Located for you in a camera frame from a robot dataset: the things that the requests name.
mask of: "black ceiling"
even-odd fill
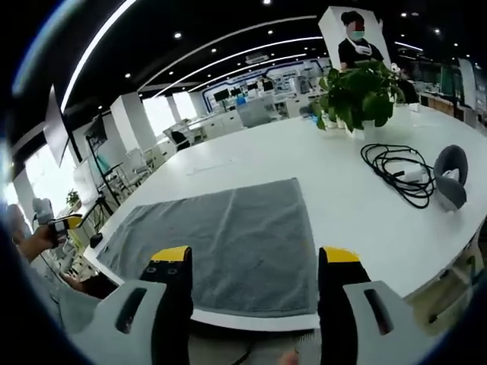
[[[77,11],[65,19],[62,29],[50,40],[37,67],[30,73],[22,95],[13,99],[16,118],[10,125],[11,143],[43,121],[46,98],[52,83],[61,101],[90,39],[124,1],[78,2]],[[9,5],[8,11],[12,12],[16,31],[4,32],[11,34],[7,42],[10,48],[7,52],[6,86],[13,81],[32,39],[60,3],[53,0],[17,0],[14,7]],[[263,0],[138,0],[101,40],[80,74],[66,110],[68,124],[75,128],[89,122],[98,113],[99,105],[108,109],[120,94],[138,90],[161,69],[188,52],[245,27],[290,17],[318,17],[264,26],[227,38],[179,62],[149,85],[173,83],[208,63],[256,46],[320,36],[317,22],[329,5],[375,11],[384,20],[384,36],[393,61],[405,60],[397,58],[399,49],[393,45],[394,41],[403,41],[422,47],[425,56],[435,61],[451,62],[452,56],[469,53],[480,65],[486,64],[483,45],[476,45],[476,40],[483,36],[482,15],[475,11],[475,6],[470,7],[470,1],[449,4],[440,0],[272,0],[271,5],[264,5]],[[407,17],[401,17],[404,11],[408,13]],[[412,16],[412,12],[418,13],[418,16]],[[441,30],[440,35],[434,32],[436,27]],[[268,34],[269,30],[273,30],[272,35]],[[177,31],[183,35],[180,40],[173,38]],[[211,48],[216,48],[217,52],[212,53]],[[322,40],[290,43],[263,50],[267,54],[275,53],[275,57],[303,52],[309,56],[319,56],[325,51],[326,45]],[[238,62],[244,66],[244,56],[215,65],[188,78],[186,82],[205,82],[208,74],[216,77],[239,68]],[[132,77],[125,78],[126,73]],[[167,92],[177,90],[180,89],[173,88]]]

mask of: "white table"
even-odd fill
[[[434,199],[428,208],[416,209],[362,161],[364,142],[344,131],[322,132],[310,120],[295,118],[179,152],[122,204],[103,227],[101,244],[84,255],[121,284],[97,261],[97,254],[134,207],[297,177],[316,250],[335,246],[358,253],[371,280],[385,281],[405,297],[448,266],[487,215],[487,140],[468,125],[426,107],[420,107],[420,113],[395,110],[380,133],[383,143],[418,149],[430,165],[443,148],[461,146],[469,158],[468,202],[450,213]],[[319,327],[317,315],[252,319],[195,310],[193,319],[261,331]]]

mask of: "potted plant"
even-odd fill
[[[69,191],[68,196],[66,197],[66,203],[68,203],[69,207],[71,207],[73,211],[77,211],[79,208],[81,208],[81,200],[78,192],[73,189]]]
[[[319,129],[326,129],[323,112],[331,121],[341,119],[350,132],[382,127],[393,115],[394,101],[404,101],[395,74],[378,61],[360,62],[343,72],[332,68],[320,86],[325,94],[311,104]]]

